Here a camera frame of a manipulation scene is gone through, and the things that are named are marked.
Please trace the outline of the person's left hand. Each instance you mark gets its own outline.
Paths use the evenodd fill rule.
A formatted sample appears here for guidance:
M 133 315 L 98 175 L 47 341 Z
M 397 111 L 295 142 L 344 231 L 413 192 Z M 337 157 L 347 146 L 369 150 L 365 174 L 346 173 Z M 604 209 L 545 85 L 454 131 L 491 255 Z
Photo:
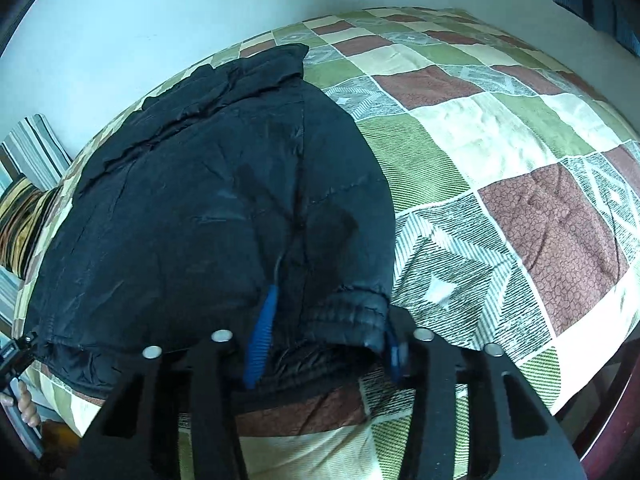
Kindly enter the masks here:
M 37 405 L 34 400 L 32 400 L 32 395 L 22 380 L 17 382 L 17 388 L 20 393 L 18 400 L 14 401 L 12 396 L 2 392 L 0 393 L 1 405 L 6 408 L 16 405 L 21 413 L 22 421 L 27 426 L 37 429 L 41 424 L 41 417 L 38 413 Z

